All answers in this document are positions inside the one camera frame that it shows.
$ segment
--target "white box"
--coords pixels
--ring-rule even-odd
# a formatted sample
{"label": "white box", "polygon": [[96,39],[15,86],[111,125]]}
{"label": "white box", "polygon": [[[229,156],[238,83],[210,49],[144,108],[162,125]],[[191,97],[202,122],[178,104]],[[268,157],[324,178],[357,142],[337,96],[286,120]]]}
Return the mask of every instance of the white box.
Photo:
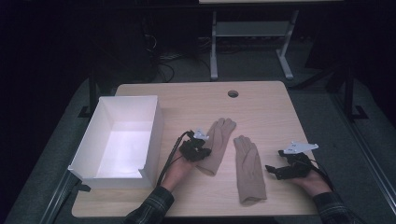
{"label": "white box", "polygon": [[158,96],[100,97],[68,170],[92,189],[154,188],[162,136]]}

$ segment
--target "gray carpet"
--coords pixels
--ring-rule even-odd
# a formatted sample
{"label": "gray carpet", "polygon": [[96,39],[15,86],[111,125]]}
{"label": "gray carpet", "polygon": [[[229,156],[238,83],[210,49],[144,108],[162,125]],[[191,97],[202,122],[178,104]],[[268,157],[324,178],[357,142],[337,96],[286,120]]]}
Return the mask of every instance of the gray carpet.
{"label": "gray carpet", "polygon": [[[235,54],[220,54],[219,81],[281,80],[286,86],[292,86],[318,72],[304,68],[311,43],[293,42],[287,58],[295,79],[286,80],[276,59],[277,46],[278,43],[275,42]],[[176,72],[172,82],[209,81],[209,70],[205,65],[208,63],[208,53],[203,53],[198,58],[200,60],[184,58],[168,63]],[[167,67],[163,66],[163,71],[170,77],[171,71]],[[359,144],[334,103],[333,98],[339,94],[327,93],[324,90],[326,81],[326,78],[322,79],[302,91],[289,91],[308,141],[320,146],[320,149],[314,150],[315,157],[326,168],[337,191],[352,211],[367,223],[396,223],[396,216],[375,182]],[[65,110],[6,223],[40,223],[85,132],[88,119],[78,118],[78,113],[84,105],[89,104],[88,100],[86,81],[81,84]],[[392,159],[396,153],[395,129],[375,105],[370,92],[358,81],[355,104],[361,105],[369,116],[369,119],[357,120],[355,125],[370,148],[374,149],[373,153],[394,185],[396,182],[392,171],[396,164]],[[54,223],[120,223],[121,218],[73,217],[70,211],[76,195],[77,188],[73,188],[59,214],[54,216]],[[318,217],[276,217],[276,220],[282,224],[321,223]]]}

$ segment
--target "person's hand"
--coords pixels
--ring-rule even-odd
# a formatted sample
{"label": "person's hand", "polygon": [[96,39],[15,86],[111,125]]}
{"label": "person's hand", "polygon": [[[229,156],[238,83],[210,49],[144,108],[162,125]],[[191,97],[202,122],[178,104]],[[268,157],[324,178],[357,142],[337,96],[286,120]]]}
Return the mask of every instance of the person's hand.
{"label": "person's hand", "polygon": [[172,192],[177,184],[181,182],[197,164],[198,161],[187,161],[177,149],[172,163],[166,171],[161,186]]}
{"label": "person's hand", "polygon": [[332,192],[320,174],[313,170],[306,177],[293,178],[290,179],[290,182],[302,187],[311,197],[325,192]]}

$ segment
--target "beige glove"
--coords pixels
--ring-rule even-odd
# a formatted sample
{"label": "beige glove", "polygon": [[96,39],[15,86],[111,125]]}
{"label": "beige glove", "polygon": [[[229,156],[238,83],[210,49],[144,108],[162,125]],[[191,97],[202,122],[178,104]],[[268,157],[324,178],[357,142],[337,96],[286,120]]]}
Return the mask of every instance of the beige glove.
{"label": "beige glove", "polygon": [[267,199],[262,163],[256,145],[244,135],[235,138],[233,143],[236,150],[236,183],[239,202]]}
{"label": "beige glove", "polygon": [[231,119],[221,118],[213,123],[207,132],[209,139],[204,144],[204,147],[212,149],[212,152],[198,163],[198,169],[210,175],[218,172],[228,140],[235,127],[236,123]]}

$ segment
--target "person's arm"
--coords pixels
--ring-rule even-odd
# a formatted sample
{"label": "person's arm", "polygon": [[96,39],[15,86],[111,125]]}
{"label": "person's arm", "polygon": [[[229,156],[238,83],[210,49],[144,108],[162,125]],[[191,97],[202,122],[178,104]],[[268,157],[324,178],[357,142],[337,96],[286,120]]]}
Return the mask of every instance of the person's arm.
{"label": "person's arm", "polygon": [[339,195],[332,192],[328,184],[317,172],[312,170],[307,177],[293,178],[290,181],[302,187],[312,197],[323,223],[359,223],[345,206]]}
{"label": "person's arm", "polygon": [[161,223],[174,202],[172,191],[186,177],[197,162],[187,161],[177,150],[171,166],[166,171],[160,186],[150,193],[145,201],[123,220],[124,224]]}

